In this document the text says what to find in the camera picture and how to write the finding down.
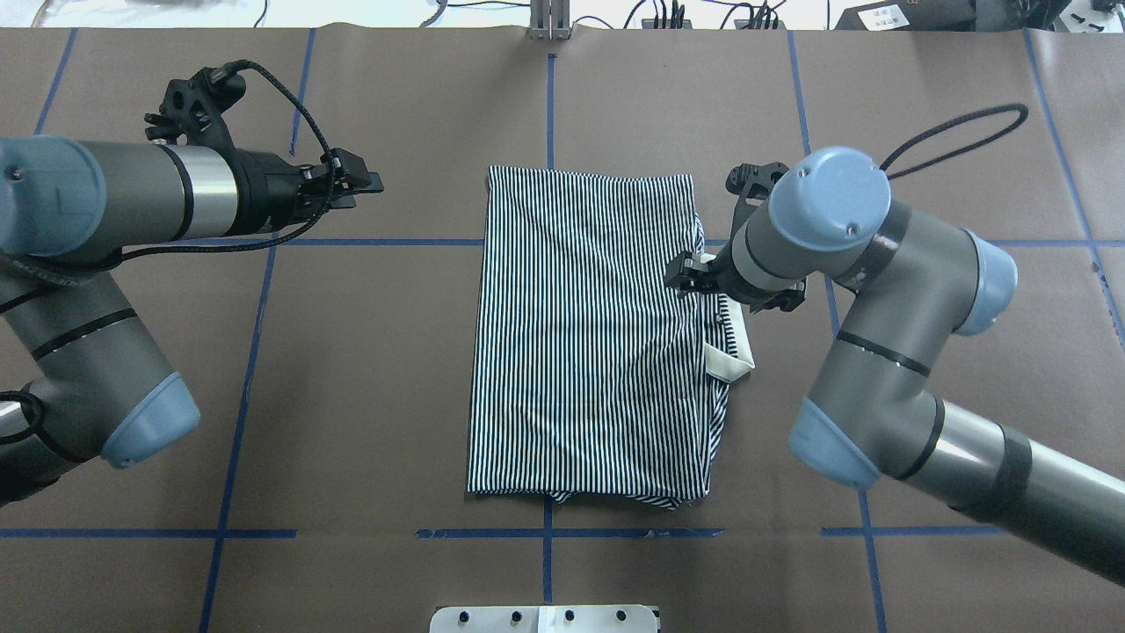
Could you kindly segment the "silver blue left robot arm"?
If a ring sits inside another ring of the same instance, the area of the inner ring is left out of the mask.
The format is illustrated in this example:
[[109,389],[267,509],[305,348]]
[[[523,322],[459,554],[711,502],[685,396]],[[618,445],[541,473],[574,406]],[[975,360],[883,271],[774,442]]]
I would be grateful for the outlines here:
[[182,377],[112,278],[148,255],[238,252],[292,239],[321,212],[382,192],[345,150],[292,165],[230,141],[3,139],[3,318],[40,378],[3,392],[3,501],[76,465],[127,469],[200,424]]

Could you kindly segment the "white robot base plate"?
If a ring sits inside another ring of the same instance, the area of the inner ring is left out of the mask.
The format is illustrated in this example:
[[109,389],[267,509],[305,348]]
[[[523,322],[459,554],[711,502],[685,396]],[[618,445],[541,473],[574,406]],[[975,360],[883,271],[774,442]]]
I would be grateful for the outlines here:
[[430,632],[662,632],[659,608],[644,604],[450,606]]

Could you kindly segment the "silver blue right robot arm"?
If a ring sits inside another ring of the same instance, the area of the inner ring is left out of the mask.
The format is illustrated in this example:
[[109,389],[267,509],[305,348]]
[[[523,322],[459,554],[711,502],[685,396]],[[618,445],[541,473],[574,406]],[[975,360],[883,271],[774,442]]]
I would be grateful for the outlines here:
[[871,156],[817,150],[752,168],[742,223],[714,256],[670,257],[664,284],[752,311],[824,273],[854,295],[788,438],[814,472],[867,491],[888,476],[1116,585],[1120,478],[925,388],[954,335],[988,331],[1015,296],[1015,260],[976,233],[896,200]]

